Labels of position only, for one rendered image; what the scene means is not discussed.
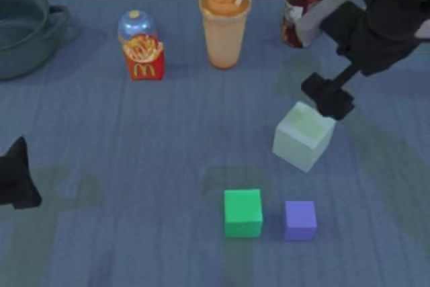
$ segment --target black plastic object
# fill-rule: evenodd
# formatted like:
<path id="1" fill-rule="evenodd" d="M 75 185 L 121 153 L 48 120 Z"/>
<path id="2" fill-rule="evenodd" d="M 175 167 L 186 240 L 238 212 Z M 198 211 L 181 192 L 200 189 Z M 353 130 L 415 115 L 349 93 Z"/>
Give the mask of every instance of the black plastic object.
<path id="1" fill-rule="evenodd" d="M 69 11 L 47 0 L 0 0 L 0 80 L 36 71 L 63 45 Z"/>
<path id="2" fill-rule="evenodd" d="M 20 137 L 6 155 L 0 157 L 0 205 L 16 210 L 36 208 L 42 197 L 30 175 L 27 142 Z"/>
<path id="3" fill-rule="evenodd" d="M 322 116 L 343 120 L 355 106 L 354 97 L 341 88 L 358 71 L 358 67 L 349 65 L 332 81 L 324 79 L 318 73 L 313 73 L 302 83 L 302 91 L 315 102 Z"/>

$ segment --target brown drink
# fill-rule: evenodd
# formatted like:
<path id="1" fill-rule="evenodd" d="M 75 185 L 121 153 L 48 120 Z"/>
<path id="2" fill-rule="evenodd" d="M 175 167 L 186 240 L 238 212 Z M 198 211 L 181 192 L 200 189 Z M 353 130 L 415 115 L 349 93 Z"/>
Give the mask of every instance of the brown drink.
<path id="1" fill-rule="evenodd" d="M 229 69 L 241 54 L 243 33 L 252 0 L 199 0 L 209 61 L 216 68 Z"/>

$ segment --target mcdonald's logo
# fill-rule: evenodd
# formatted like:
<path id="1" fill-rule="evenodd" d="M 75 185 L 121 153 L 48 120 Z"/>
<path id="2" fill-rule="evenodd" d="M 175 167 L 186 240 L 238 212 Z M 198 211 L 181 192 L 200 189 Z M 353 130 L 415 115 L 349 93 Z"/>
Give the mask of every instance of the mcdonald's logo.
<path id="1" fill-rule="evenodd" d="M 134 76 L 137 77 L 139 76 L 139 71 L 141 73 L 141 75 L 143 75 L 144 77 L 155 77 L 155 69 L 151 64 L 145 64 L 145 65 L 141 65 L 141 64 L 136 64 L 134 65 Z"/>

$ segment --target blue container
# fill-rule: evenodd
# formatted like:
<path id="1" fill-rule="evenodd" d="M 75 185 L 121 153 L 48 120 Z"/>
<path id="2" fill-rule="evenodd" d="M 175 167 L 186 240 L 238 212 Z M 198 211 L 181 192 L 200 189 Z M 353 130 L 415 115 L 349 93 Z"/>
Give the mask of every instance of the blue container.
<path id="1" fill-rule="evenodd" d="M 139 34 L 157 37 L 154 20 L 150 15 L 140 10 L 125 13 L 118 22 L 118 38 L 124 42 Z"/>

